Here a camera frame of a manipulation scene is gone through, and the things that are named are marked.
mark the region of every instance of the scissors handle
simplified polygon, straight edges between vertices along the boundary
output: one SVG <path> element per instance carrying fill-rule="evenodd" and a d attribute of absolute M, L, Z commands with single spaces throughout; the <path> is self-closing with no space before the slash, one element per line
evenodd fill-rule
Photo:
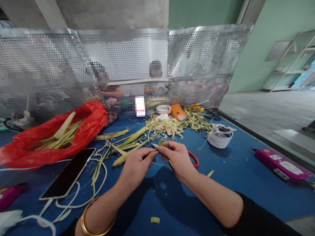
<path fill-rule="evenodd" d="M 193 164 L 193 166 L 197 169 L 197 168 L 199 167 L 199 161 L 198 161 L 198 159 L 197 159 L 196 156 L 195 156 L 194 154 L 192 154 L 190 151 L 188 151 L 188 155 L 191 156 L 191 157 L 195 160 L 196 164 Z"/>

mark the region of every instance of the gray floor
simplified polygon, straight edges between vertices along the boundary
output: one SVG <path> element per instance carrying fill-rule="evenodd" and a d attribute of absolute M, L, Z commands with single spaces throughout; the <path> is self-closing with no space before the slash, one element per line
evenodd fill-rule
<path fill-rule="evenodd" d="M 314 132 L 301 130 L 315 119 L 315 91 L 228 93 L 219 109 L 265 138 L 315 161 L 313 153 L 272 132 L 293 129 L 315 139 Z M 315 235 L 315 216 L 296 219 L 288 225 L 303 236 Z"/>

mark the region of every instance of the woman's left hand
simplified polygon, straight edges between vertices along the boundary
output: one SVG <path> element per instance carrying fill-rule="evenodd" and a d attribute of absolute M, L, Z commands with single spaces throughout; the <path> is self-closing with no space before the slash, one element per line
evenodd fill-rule
<path fill-rule="evenodd" d="M 144 179 L 151 162 L 155 162 L 157 155 L 158 151 L 147 147 L 131 151 L 117 184 L 126 186 L 131 192 L 134 191 Z"/>

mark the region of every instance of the green wall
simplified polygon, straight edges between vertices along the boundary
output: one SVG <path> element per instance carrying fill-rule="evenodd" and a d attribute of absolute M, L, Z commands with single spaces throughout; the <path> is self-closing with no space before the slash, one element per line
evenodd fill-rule
<path fill-rule="evenodd" d="M 169 0 L 169 28 L 235 24 L 244 0 Z"/>
<path fill-rule="evenodd" d="M 299 32 L 308 30 L 315 30 L 314 0 L 266 0 L 237 64 L 229 92 L 259 90 L 277 63 L 264 61 L 274 42 L 294 40 Z M 309 55 L 302 58 L 300 66 L 308 58 Z M 290 79 L 288 75 L 279 85 Z"/>

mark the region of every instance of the plastic bag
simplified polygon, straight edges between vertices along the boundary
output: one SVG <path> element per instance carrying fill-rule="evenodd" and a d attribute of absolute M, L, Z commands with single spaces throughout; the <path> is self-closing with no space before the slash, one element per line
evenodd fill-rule
<path fill-rule="evenodd" d="M 13 142 L 0 148 L 0 165 L 9 168 L 41 167 L 73 156 L 84 149 L 107 123 L 107 109 L 102 103 L 89 101 L 76 112 L 72 122 L 85 119 L 77 130 L 68 149 L 28 151 L 36 141 L 52 137 L 73 112 L 59 115 L 44 124 L 28 129 L 13 137 Z"/>

